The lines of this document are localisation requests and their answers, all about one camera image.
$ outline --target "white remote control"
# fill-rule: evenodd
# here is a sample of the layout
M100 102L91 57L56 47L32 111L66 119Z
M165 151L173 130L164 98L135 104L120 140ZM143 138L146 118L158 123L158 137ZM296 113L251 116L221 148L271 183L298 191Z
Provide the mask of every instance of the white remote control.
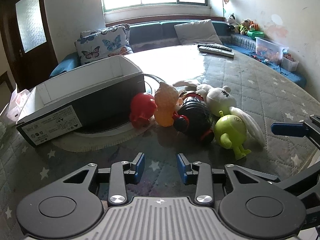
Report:
M205 46L200 46L199 51L206 52L206 53L212 53L212 54L218 54L218 55L227 56L227 57L231 57L231 58L235 57L234 52L229 52L226 50L215 49L215 48L210 48L210 47L205 47Z

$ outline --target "pillow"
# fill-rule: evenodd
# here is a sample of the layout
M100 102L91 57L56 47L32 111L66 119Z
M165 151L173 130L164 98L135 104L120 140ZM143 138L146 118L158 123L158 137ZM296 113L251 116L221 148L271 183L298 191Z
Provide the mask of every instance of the pillow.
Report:
M124 27L125 34L127 35L127 39L128 39L128 43L129 43L129 38L130 38L130 24L128 24L128 23L117 24L117 25L113 25L113 26L111 26L111 27L107 27L107 28L103 28L103 29L97 29L97 30L93 30L93 31L84 31L84 32L81 32L81 33L80 33L80 38L86 37L86 36L89 36L89 35L91 35L91 34L95 34L95 33L101 32L101 31L105 31L105 30L108 30L108 29L120 27L120 26L123 26L123 27Z
M210 19L174 26L180 44L214 42L222 45Z
M114 55L131 54L125 27L109 28L75 42L81 65Z

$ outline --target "clear plastic container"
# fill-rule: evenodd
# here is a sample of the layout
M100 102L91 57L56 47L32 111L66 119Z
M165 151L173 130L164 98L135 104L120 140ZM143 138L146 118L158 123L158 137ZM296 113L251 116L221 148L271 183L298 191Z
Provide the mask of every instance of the clear plastic container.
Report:
M281 65L283 50L288 47L265 38L256 37L256 54Z
M298 61L291 61L283 57L281 62L281 67L286 69L287 71L293 72L297 70L298 64L299 64Z

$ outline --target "blue sofa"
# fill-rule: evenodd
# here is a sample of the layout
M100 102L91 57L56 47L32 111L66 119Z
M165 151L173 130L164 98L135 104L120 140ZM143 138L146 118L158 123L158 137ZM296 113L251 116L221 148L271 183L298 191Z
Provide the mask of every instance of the blue sofa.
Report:
M180 45L174 26L191 22L194 20L172 20L161 22L146 22L130 25L130 46L133 52L148 49L157 49L167 46ZM225 22L212 21L222 43L234 50L255 55L255 41L247 36L231 33ZM80 66L80 59L77 52L67 55L61 63L52 71L50 78ZM279 65L268 63L268 66L281 73L300 87L304 88L307 81L297 72L289 72L280 68Z

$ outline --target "window frame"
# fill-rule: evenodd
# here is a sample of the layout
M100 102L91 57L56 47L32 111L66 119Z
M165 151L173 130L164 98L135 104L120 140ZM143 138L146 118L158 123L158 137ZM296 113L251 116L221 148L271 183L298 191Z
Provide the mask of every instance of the window frame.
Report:
M126 9L126 8L141 7L141 6L148 6L148 5L178 5L178 4L186 4L186 5L208 6L208 0L204 0L204 1L205 1L205 3L197 3L197 2L180 2L179 0L177 0L177 2L168 2L168 3L135 4L135 5L125 6L125 7L118 7L118 8L108 9L108 10L106 10L106 8L105 8L104 0L101 0L101 3L102 3L103 13L107 13L107 12L112 12L112 11Z

